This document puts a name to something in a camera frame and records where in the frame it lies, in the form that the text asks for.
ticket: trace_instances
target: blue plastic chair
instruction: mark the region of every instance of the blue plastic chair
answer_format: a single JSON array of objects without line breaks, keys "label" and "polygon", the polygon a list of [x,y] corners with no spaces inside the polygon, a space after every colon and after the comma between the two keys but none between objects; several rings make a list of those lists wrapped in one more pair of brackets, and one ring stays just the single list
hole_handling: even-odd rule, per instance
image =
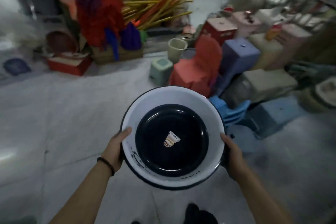
[{"label": "blue plastic chair", "polygon": [[224,100],[218,96],[209,98],[210,102],[216,107],[220,115],[222,116],[225,126],[236,124],[245,117],[247,108],[250,106],[251,101],[246,100],[237,106],[236,109],[230,109]]}]

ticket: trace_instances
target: drink cup sticker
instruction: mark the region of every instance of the drink cup sticker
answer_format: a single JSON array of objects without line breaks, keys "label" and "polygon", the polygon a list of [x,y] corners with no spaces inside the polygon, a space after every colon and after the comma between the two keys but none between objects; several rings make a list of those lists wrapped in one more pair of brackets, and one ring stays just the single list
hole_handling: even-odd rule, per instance
[{"label": "drink cup sticker", "polygon": [[172,147],[174,143],[177,143],[179,141],[181,141],[181,139],[179,139],[177,135],[170,131],[163,145],[166,147]]}]

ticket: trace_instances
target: black beaded bracelet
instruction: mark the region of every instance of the black beaded bracelet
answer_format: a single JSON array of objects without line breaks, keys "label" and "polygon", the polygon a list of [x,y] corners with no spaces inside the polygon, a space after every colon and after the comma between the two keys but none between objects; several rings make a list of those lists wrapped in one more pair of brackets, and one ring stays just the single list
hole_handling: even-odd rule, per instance
[{"label": "black beaded bracelet", "polygon": [[101,162],[103,162],[104,164],[106,164],[110,169],[111,169],[111,172],[112,172],[112,175],[111,176],[113,176],[114,175],[114,168],[113,168],[113,166],[106,160],[106,159],[104,159],[104,158],[102,158],[102,157],[99,157],[99,158],[97,158],[97,162],[98,161],[101,161]]}]

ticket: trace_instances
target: person's right hand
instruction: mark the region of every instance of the person's right hand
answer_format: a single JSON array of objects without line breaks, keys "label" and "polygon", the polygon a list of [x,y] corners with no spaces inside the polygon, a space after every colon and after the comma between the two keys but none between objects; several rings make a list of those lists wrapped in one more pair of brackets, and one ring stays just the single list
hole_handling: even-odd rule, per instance
[{"label": "person's right hand", "polygon": [[239,147],[224,133],[220,134],[222,141],[229,147],[229,175],[236,182],[244,179],[250,172],[250,168],[243,158]]}]

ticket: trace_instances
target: green plastic stool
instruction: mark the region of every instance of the green plastic stool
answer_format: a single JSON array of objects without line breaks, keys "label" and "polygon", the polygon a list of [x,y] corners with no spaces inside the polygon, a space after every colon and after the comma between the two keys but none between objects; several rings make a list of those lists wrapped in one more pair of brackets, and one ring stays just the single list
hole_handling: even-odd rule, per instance
[{"label": "green plastic stool", "polygon": [[153,78],[157,85],[164,86],[167,83],[173,68],[173,62],[168,58],[155,58],[150,66],[149,76]]}]

